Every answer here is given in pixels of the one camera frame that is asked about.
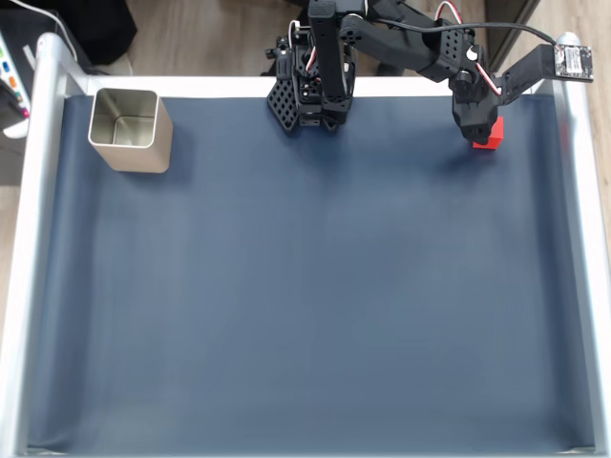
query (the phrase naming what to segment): black cable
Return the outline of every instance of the black cable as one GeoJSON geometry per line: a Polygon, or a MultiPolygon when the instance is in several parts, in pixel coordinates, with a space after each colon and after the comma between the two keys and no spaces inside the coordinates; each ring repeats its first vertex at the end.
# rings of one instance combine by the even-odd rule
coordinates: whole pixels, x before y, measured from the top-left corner
{"type": "Polygon", "coordinates": [[[512,24],[509,22],[475,22],[472,24],[454,24],[451,26],[431,27],[422,28],[416,26],[410,26],[409,24],[403,24],[402,22],[390,21],[389,19],[376,19],[373,22],[379,22],[388,26],[396,27],[397,29],[403,29],[405,31],[417,31],[419,33],[438,33],[440,31],[462,31],[465,29],[516,29],[519,31],[527,31],[533,35],[538,36],[542,40],[551,43],[556,46],[556,40],[547,33],[538,31],[529,26],[523,24],[512,24]]]}

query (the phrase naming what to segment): white metal frame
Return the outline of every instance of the white metal frame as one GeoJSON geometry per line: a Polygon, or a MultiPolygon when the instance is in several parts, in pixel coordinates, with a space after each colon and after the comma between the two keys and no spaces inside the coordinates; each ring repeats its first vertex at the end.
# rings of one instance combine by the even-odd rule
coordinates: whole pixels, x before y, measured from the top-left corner
{"type": "MultiPolygon", "coordinates": [[[[561,42],[577,44],[579,39],[566,34],[561,42]]],[[[259,77],[88,76],[52,33],[40,37],[36,54],[30,133],[0,353],[0,458],[36,453],[27,448],[29,395],[65,98],[78,93],[94,95],[104,87],[149,89],[162,97],[266,97],[274,84],[273,78],[259,77]]],[[[596,447],[591,454],[611,458],[611,281],[587,97],[580,83],[555,82],[540,87],[541,91],[546,89],[553,91],[556,99],[561,135],[595,430],[596,447]]],[[[355,88],[358,97],[450,94],[445,85],[424,78],[359,78],[355,88]]]]}

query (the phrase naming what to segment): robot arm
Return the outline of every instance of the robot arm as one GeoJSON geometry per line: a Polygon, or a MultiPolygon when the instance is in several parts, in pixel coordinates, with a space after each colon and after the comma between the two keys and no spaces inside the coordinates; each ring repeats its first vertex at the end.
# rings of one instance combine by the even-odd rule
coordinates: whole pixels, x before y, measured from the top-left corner
{"type": "Polygon", "coordinates": [[[308,28],[291,30],[276,50],[277,84],[268,103],[287,132],[298,125],[335,130],[345,123],[357,70],[355,50],[428,79],[449,80],[453,117],[462,135],[487,143],[497,107],[507,105],[540,79],[591,82],[592,54],[585,47],[540,45],[500,78],[486,74],[486,56],[468,26],[433,21],[397,0],[310,0],[308,28]],[[388,29],[373,23],[383,22],[388,29]]]}

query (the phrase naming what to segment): table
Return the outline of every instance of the table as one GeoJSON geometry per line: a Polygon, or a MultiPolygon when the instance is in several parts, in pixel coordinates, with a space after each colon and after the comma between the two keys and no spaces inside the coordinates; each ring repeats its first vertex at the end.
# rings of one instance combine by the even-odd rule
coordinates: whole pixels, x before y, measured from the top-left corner
{"type": "MultiPolygon", "coordinates": [[[[97,88],[108,86],[155,89],[166,97],[170,115],[175,119],[179,136],[178,143],[175,142],[174,154],[177,154],[187,151],[182,142],[199,138],[191,118],[205,121],[206,116],[234,105],[247,113],[258,113],[259,101],[244,98],[266,96],[273,81],[264,78],[85,77],[74,68],[66,50],[57,44],[53,35],[41,39],[36,78],[40,87],[57,86],[66,91],[39,91],[33,101],[32,132],[37,135],[30,135],[27,146],[15,241],[15,253],[19,256],[14,257],[12,266],[0,362],[0,427],[7,438],[2,444],[3,456],[23,453],[32,440],[32,433],[36,435],[34,441],[40,440],[36,444],[38,447],[74,450],[70,453],[73,456],[93,451],[113,455],[138,451],[185,455],[215,452],[375,455],[426,451],[477,454],[479,450],[509,456],[518,452],[551,454],[561,451],[558,447],[588,445],[594,445],[601,454],[607,453],[609,401],[604,387],[608,386],[611,361],[609,342],[604,336],[608,335],[611,323],[608,260],[599,191],[596,181],[590,179],[596,175],[596,168],[581,86],[557,84],[554,88],[549,85],[540,88],[540,93],[554,89],[558,116],[558,130],[545,129],[540,136],[533,136],[533,127],[529,130],[527,126],[536,124],[537,115],[551,116],[552,99],[539,95],[529,99],[527,96],[512,106],[509,117],[521,123],[521,132],[529,134],[522,139],[512,135],[517,138],[513,154],[501,156],[498,161],[493,157],[480,157],[473,163],[464,155],[457,156],[456,152],[465,151],[464,143],[445,147],[433,143],[432,151],[438,150],[440,154],[437,158],[425,154],[429,147],[424,150],[418,147],[417,142],[421,140],[414,137],[413,154],[402,154],[396,147],[397,140],[385,135],[403,129],[400,116],[397,121],[396,115],[409,113],[406,112],[407,102],[410,107],[419,108],[419,116],[411,117],[410,122],[416,132],[424,132],[433,122],[431,116],[442,113],[448,101],[443,95],[448,93],[422,79],[407,83],[398,78],[389,79],[384,80],[383,85],[379,84],[382,80],[363,79],[359,80],[356,96],[375,98],[367,103],[355,103],[352,122],[343,130],[345,134],[325,137],[320,131],[308,131],[298,138],[302,146],[297,149],[295,139],[284,137],[278,137],[279,143],[273,149],[265,148],[274,131],[251,134],[252,141],[262,146],[260,160],[243,155],[243,151],[248,151],[245,148],[249,138],[228,138],[230,145],[242,145],[242,148],[199,157],[196,161],[192,158],[192,162],[186,157],[175,159],[165,177],[129,177],[100,168],[101,159],[84,157],[78,153],[81,150],[70,147],[82,143],[87,121],[82,114],[86,113],[87,103],[91,103],[75,95],[78,90],[91,95],[97,88]],[[64,86],[68,74],[75,82],[64,86]],[[67,102],[65,94],[72,94],[67,102]],[[410,95],[425,98],[413,101],[401,98],[410,95]],[[198,102],[208,97],[216,100],[198,102]],[[225,103],[223,99],[227,97],[235,101],[225,103]],[[369,110],[396,115],[368,121],[365,111],[369,110]],[[70,121],[62,128],[64,116],[70,121]],[[385,145],[375,156],[366,154],[373,147],[365,151],[359,144],[350,143],[351,135],[359,139],[358,143],[367,142],[363,136],[358,136],[367,128],[360,124],[363,119],[373,126],[371,145],[385,145]],[[393,126],[390,131],[385,130],[387,124],[393,126]],[[335,145],[334,154],[325,151],[328,144],[335,145]],[[547,151],[549,147],[552,154],[537,156],[537,151],[547,151]],[[81,177],[78,171],[86,173],[81,177]],[[525,176],[520,171],[536,173],[525,176]],[[93,190],[98,205],[90,205],[88,189],[93,190]],[[406,196],[411,197],[409,200],[394,199],[393,196],[400,196],[406,189],[409,190],[406,196]],[[185,190],[197,193],[189,194],[185,190]],[[128,198],[132,206],[123,206],[117,195],[128,198]],[[180,202],[185,198],[191,199],[188,208],[193,209],[194,224],[186,223],[191,215],[180,209],[180,202]],[[143,206],[134,207],[138,202],[143,206]],[[499,208],[499,202],[506,206],[499,208]],[[165,222],[159,219],[159,212],[151,212],[151,205],[169,212],[165,222]],[[124,213],[126,208],[132,208],[131,215],[124,213]],[[142,208],[143,212],[134,213],[136,208],[142,208]],[[373,217],[375,212],[379,212],[380,218],[373,217]],[[87,225],[81,225],[99,218],[106,221],[102,233],[88,231],[87,225]],[[142,247],[146,244],[138,241],[139,238],[126,239],[119,250],[111,250],[108,254],[125,262],[109,269],[112,264],[105,261],[108,256],[96,252],[95,248],[100,247],[96,244],[120,236],[122,224],[128,224],[122,226],[124,229],[142,229],[142,222],[147,220],[160,226],[150,236],[143,237],[165,240],[172,246],[160,247],[162,256],[146,260],[142,257],[145,255],[142,247]],[[474,222],[473,228],[469,225],[470,220],[474,222]],[[428,230],[427,221],[432,223],[428,230]],[[498,226],[491,232],[486,225],[492,221],[497,221],[498,226]],[[321,223],[325,225],[322,232],[321,223]],[[164,233],[174,234],[176,230],[180,230],[180,237],[163,238],[164,233]],[[505,236],[500,238],[499,231],[505,231],[505,236]],[[93,238],[87,236],[88,233],[94,234],[93,238]],[[470,233],[474,234],[473,239],[469,239],[470,233]],[[507,244],[508,236],[515,237],[514,244],[507,244]],[[286,249],[278,251],[278,243],[285,243],[286,249]],[[91,262],[80,263],[83,247],[94,249],[91,262]],[[485,256],[487,249],[494,255],[485,256]],[[194,253],[203,260],[202,264],[193,264],[194,253]],[[62,257],[76,264],[67,267],[62,257]],[[159,258],[163,263],[151,267],[159,258]],[[287,259],[300,261],[287,263],[287,259]],[[458,265],[452,265],[454,260],[459,260],[458,265]],[[509,267],[500,265],[500,260],[509,267]],[[253,268],[253,262],[262,268],[253,268]],[[201,284],[193,268],[176,272],[181,265],[200,265],[205,273],[200,278],[201,284]],[[295,271],[296,266],[306,270],[295,271]],[[164,276],[178,275],[173,278],[190,281],[170,281],[169,287],[184,285],[188,294],[196,294],[194,297],[207,302],[200,302],[201,306],[194,308],[184,296],[173,299],[181,297],[179,290],[173,289],[170,294],[153,284],[149,294],[144,296],[141,293],[130,296],[139,289],[123,284],[110,289],[110,298],[104,299],[103,291],[98,291],[90,301],[83,301],[79,289],[96,290],[81,281],[78,289],[72,290],[76,285],[71,286],[70,278],[82,276],[83,269],[90,268],[98,268],[96,272],[102,275],[89,276],[98,286],[104,278],[116,281],[117,269],[127,273],[132,269],[134,284],[146,281],[138,273],[140,269],[149,274],[157,272],[158,282],[167,278],[164,276]],[[438,277],[432,277],[435,269],[440,270],[438,277]],[[481,285],[473,279],[464,282],[465,275],[473,273],[484,276],[481,285]],[[235,281],[235,275],[242,275],[237,283],[240,287],[232,289],[227,282],[235,281]],[[275,281],[278,285],[270,288],[275,281]],[[315,287],[309,287],[310,282],[314,282],[315,287]],[[206,285],[203,290],[200,289],[202,285],[206,285]],[[453,298],[460,307],[449,306],[453,298]],[[466,302],[465,298],[472,298],[472,301],[466,302]],[[378,302],[384,308],[372,308],[378,302]],[[179,313],[158,314],[171,310],[168,304],[172,303],[179,313]],[[105,306],[88,307],[91,304],[105,306]],[[153,306],[148,315],[147,304],[153,306]],[[231,304],[236,307],[235,315],[229,313],[231,304]],[[58,311],[57,315],[52,313],[54,310],[58,311]],[[71,314],[76,316],[73,322],[71,314]],[[116,314],[120,317],[118,321],[114,319],[116,314]],[[136,328],[139,317],[147,323],[142,330],[136,328]],[[423,326],[425,323],[426,327],[419,328],[414,320],[419,320],[423,326]],[[194,323],[201,323],[201,328],[205,329],[202,336],[197,333],[198,327],[193,327],[194,323]],[[458,332],[457,326],[465,332],[458,332]],[[404,329],[409,330],[406,334],[411,340],[406,341],[408,337],[403,337],[404,329]],[[116,332],[110,341],[108,330],[116,332]],[[157,335],[159,342],[151,339],[157,335]],[[341,341],[336,340],[337,336],[342,336],[341,341]],[[188,358],[184,359],[184,351],[189,358],[199,355],[198,351],[190,349],[198,338],[202,338],[204,346],[214,353],[210,353],[206,364],[198,361],[193,368],[188,358]],[[37,348],[38,339],[44,344],[41,348],[37,348]],[[110,347],[99,345],[104,342],[110,347]],[[64,349],[68,353],[62,354],[72,354],[72,357],[63,362],[47,345],[64,349]],[[36,350],[49,357],[33,364],[36,350]],[[161,359],[146,361],[149,350],[161,359]],[[463,351],[465,357],[459,357],[463,351]],[[106,360],[105,354],[113,358],[106,360]],[[85,355],[96,357],[84,358],[85,355]],[[294,355],[299,356],[297,361],[300,363],[279,370],[279,362],[287,364],[294,355]],[[413,370],[409,367],[397,370],[394,362],[401,358],[409,361],[413,370]],[[151,385],[151,370],[156,363],[169,366],[164,366],[163,376],[157,376],[151,385]],[[89,375],[82,378],[75,377],[75,367],[80,367],[78,370],[90,367],[94,372],[86,372],[89,375]],[[218,379],[210,378],[204,370],[207,367],[218,374],[218,379]],[[96,371],[104,369],[112,375],[103,379],[95,375],[96,371]],[[568,375],[567,369],[576,369],[576,374],[568,375]],[[36,380],[45,378],[40,374],[61,376],[51,385],[33,384],[35,392],[30,406],[29,382],[34,374],[36,380]],[[173,379],[173,374],[181,377],[173,379]],[[480,374],[484,380],[474,374],[480,374]],[[71,385],[79,380],[87,383],[71,385]],[[96,380],[105,381],[101,391],[96,380]],[[346,385],[347,380],[354,383],[346,385]],[[507,380],[511,384],[503,385],[507,380]],[[456,385],[460,388],[452,393],[449,381],[463,385],[456,385]],[[86,435],[84,442],[83,435],[78,434],[80,422],[76,429],[64,423],[67,429],[60,428],[61,432],[72,431],[80,442],[64,438],[63,445],[62,441],[52,444],[50,435],[40,429],[44,422],[38,420],[52,415],[49,417],[53,418],[52,423],[62,423],[67,418],[79,418],[77,412],[92,408],[88,404],[62,403],[59,398],[42,393],[45,389],[50,390],[48,394],[61,393],[61,389],[57,391],[58,383],[67,384],[70,388],[66,392],[79,400],[88,399],[87,393],[110,395],[111,398],[89,398],[96,400],[96,412],[117,412],[134,400],[139,408],[121,417],[129,423],[123,427],[120,422],[116,423],[118,430],[115,428],[115,433],[112,433],[113,424],[108,422],[118,421],[117,417],[90,417],[94,423],[106,423],[93,429],[101,436],[86,435]],[[135,390],[138,384],[146,389],[135,390]],[[470,385],[477,386],[477,390],[471,393],[470,385]],[[588,391],[583,389],[585,385],[589,390],[589,403],[588,395],[584,395],[588,391]],[[174,388],[169,391],[166,389],[172,386],[174,388]],[[185,404],[177,389],[186,386],[191,386],[191,396],[198,393],[198,386],[214,387],[216,391],[208,389],[192,398],[192,403],[185,404]],[[421,394],[406,394],[403,386],[417,386],[421,394]],[[283,397],[282,389],[287,387],[294,393],[285,393],[283,397]],[[481,430],[484,424],[480,420],[465,417],[457,423],[447,418],[446,409],[460,412],[467,408],[474,414],[493,411],[481,401],[498,402],[495,400],[502,399],[498,397],[502,387],[506,393],[517,389],[507,403],[495,404],[496,408],[504,409],[499,411],[507,421],[507,437],[498,435],[503,427],[491,426],[492,429],[484,431],[480,440],[474,442],[474,429],[469,425],[481,430]],[[368,388],[375,388],[375,395],[370,399],[364,394],[368,388]],[[154,397],[147,397],[147,392],[154,397]],[[551,398],[546,397],[545,392],[551,394],[551,398]],[[164,393],[170,397],[157,404],[158,395],[164,393]],[[213,402],[214,393],[223,393],[218,405],[213,402]],[[47,401],[42,416],[41,399],[47,401]],[[253,402],[255,405],[244,410],[245,405],[253,402]],[[507,416],[509,409],[516,403],[522,406],[519,419],[526,418],[522,417],[525,406],[534,406],[536,416],[531,420],[545,411],[541,408],[550,407],[556,412],[554,415],[569,422],[568,427],[579,418],[576,431],[580,427],[585,430],[565,434],[557,442],[553,439],[557,431],[537,429],[541,417],[532,424],[521,425],[507,420],[511,418],[507,416]],[[195,410],[189,410],[189,405],[195,406],[195,410]],[[568,411],[557,411],[554,407],[568,405],[571,406],[568,411]],[[147,412],[141,409],[145,406],[163,406],[165,410],[147,412]],[[216,422],[215,418],[206,417],[202,406],[216,409],[216,422]],[[279,416],[283,406],[293,408],[279,416]],[[329,406],[333,407],[331,411],[326,410],[329,406]],[[30,407],[35,430],[29,434],[32,424],[27,412],[30,407]],[[419,417],[435,408],[441,417],[419,417]],[[164,421],[173,418],[176,421],[191,419],[191,424],[196,426],[168,431],[164,421]],[[386,419],[388,423],[373,424],[371,419],[386,419]],[[199,442],[202,432],[197,428],[198,421],[207,425],[206,431],[216,431],[205,444],[199,442]],[[134,436],[121,433],[126,425],[144,426],[146,433],[135,431],[134,436]],[[237,440],[236,427],[241,428],[237,440]],[[431,436],[436,430],[439,436],[431,436]],[[161,431],[169,436],[159,438],[163,435],[159,434],[161,431]],[[273,431],[281,433],[278,437],[270,436],[273,431]],[[415,431],[416,436],[410,436],[410,431],[415,431]],[[228,433],[234,436],[223,436],[228,433]],[[415,439],[417,434],[421,434],[420,443],[415,439]],[[466,443],[464,438],[467,436],[471,439],[466,443]],[[593,444],[575,443],[589,441],[588,436],[593,444]],[[136,438],[136,443],[125,442],[132,437],[136,438]],[[522,442],[512,442],[515,437],[522,442]]],[[[207,131],[203,129],[207,135],[204,138],[220,134],[228,137],[233,132],[215,117],[207,120],[212,127],[207,131]]],[[[266,125],[264,119],[253,122],[258,122],[255,125],[261,128],[266,125]]],[[[440,121],[432,132],[437,132],[441,140],[457,138],[454,130],[448,134],[446,126],[451,123],[440,121]]],[[[432,138],[433,142],[441,141],[431,133],[423,137],[432,138]]]]}

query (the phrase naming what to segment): red wire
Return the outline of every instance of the red wire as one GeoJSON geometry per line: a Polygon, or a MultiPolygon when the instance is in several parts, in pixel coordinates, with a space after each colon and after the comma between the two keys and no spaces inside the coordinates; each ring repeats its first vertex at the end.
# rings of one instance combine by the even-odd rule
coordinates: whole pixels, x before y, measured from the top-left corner
{"type": "MultiPolygon", "coordinates": [[[[454,3],[452,3],[450,0],[447,0],[448,3],[450,5],[452,5],[452,8],[454,9],[454,12],[456,13],[456,16],[458,16],[458,24],[462,24],[462,16],[460,15],[460,12],[458,12],[458,8],[456,7],[456,5],[454,3]]],[[[441,7],[441,10],[439,10],[439,15],[437,17],[435,17],[435,20],[439,19],[439,17],[441,16],[441,12],[443,11],[443,9],[447,6],[448,4],[444,3],[441,7]]]]}

